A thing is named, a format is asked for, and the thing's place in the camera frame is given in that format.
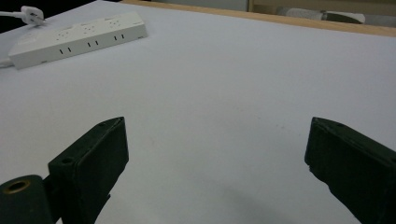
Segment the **white power strip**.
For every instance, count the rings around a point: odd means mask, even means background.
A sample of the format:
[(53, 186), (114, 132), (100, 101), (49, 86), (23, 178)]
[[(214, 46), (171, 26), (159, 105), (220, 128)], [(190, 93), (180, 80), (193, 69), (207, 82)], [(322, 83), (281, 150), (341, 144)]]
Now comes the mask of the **white power strip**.
[(148, 36), (136, 12), (77, 23), (57, 30), (23, 35), (8, 58), (17, 69), (105, 49)]

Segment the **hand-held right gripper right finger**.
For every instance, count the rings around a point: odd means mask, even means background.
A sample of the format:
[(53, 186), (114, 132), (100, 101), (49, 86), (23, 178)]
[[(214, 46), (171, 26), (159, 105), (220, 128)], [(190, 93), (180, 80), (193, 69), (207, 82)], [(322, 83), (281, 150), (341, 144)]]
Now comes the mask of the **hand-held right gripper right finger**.
[(311, 120), (304, 161), (361, 224), (396, 224), (396, 152), (345, 124)]

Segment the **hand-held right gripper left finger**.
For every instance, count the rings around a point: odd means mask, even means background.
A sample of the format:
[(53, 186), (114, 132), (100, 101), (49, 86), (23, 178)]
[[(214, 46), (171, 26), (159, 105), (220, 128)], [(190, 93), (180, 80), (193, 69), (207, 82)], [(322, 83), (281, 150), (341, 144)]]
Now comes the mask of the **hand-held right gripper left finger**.
[(125, 119), (102, 121), (49, 163), (63, 224), (94, 224), (129, 161)]

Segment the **white plug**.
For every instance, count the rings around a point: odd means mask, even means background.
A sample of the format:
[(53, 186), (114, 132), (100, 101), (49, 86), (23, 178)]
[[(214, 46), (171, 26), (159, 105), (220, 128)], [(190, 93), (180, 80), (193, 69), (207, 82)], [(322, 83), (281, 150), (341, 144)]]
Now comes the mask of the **white plug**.
[(37, 7), (21, 7), (21, 19), (26, 24), (30, 25), (43, 25), (45, 22), (44, 12)]

